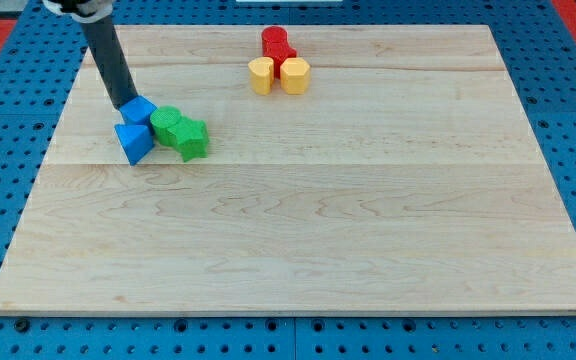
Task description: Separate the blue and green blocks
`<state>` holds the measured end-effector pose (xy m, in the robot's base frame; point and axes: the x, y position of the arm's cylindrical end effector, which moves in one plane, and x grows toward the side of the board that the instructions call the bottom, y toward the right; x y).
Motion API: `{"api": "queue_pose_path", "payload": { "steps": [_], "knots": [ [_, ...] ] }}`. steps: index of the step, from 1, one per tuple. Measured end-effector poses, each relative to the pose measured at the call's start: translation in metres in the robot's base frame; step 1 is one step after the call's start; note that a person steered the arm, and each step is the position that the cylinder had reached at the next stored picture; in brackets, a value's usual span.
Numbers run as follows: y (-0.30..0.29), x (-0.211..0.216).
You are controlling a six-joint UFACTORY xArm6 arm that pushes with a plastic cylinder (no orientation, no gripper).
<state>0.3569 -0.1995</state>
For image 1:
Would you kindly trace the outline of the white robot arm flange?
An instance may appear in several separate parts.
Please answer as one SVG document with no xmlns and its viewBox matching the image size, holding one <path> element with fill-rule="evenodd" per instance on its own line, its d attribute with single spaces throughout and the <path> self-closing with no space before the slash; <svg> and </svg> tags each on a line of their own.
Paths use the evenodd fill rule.
<svg viewBox="0 0 576 360">
<path fill-rule="evenodd" d="M 109 16 L 114 0 L 43 0 L 44 7 L 57 16 L 69 15 L 79 23 L 94 23 Z"/>
</svg>

